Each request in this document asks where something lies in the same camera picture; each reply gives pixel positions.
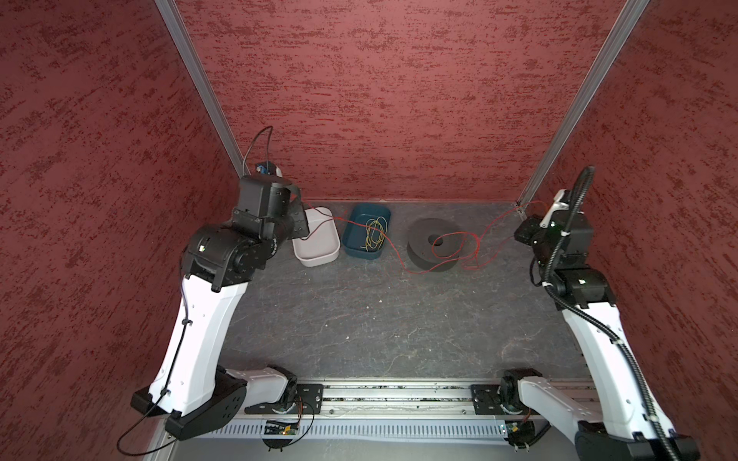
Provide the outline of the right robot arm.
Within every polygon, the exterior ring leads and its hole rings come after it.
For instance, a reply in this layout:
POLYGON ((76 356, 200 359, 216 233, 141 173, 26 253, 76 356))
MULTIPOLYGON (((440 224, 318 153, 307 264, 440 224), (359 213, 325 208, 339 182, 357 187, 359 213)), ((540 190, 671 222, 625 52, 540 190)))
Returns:
POLYGON ((510 415, 543 417, 582 460, 698 460, 697 442, 676 432, 649 388, 607 278, 586 262, 592 236, 585 216, 567 205, 553 205, 515 232, 532 247, 541 285, 582 350, 599 409, 577 403, 532 369, 505 372, 500 405, 510 415))

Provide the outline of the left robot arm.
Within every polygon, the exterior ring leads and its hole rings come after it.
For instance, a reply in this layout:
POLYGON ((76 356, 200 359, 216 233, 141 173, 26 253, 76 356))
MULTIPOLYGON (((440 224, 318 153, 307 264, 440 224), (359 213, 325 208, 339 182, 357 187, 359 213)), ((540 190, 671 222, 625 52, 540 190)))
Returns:
POLYGON ((144 417, 165 417, 165 429, 185 441, 223 428, 241 409, 290 410, 297 378, 282 367, 245 372, 219 365, 227 330, 249 283, 280 246, 309 234, 298 186, 274 175, 239 181, 229 221, 206 225, 182 255, 181 304, 163 364, 132 397, 144 417))

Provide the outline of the black cable spool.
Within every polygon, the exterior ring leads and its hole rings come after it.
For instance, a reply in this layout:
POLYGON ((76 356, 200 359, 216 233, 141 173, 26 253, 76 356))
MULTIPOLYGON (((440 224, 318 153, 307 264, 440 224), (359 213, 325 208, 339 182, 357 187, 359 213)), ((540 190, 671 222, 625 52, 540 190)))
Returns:
POLYGON ((407 254, 422 271, 453 269, 464 244, 465 234, 459 226, 444 219, 419 219, 407 231, 407 254))

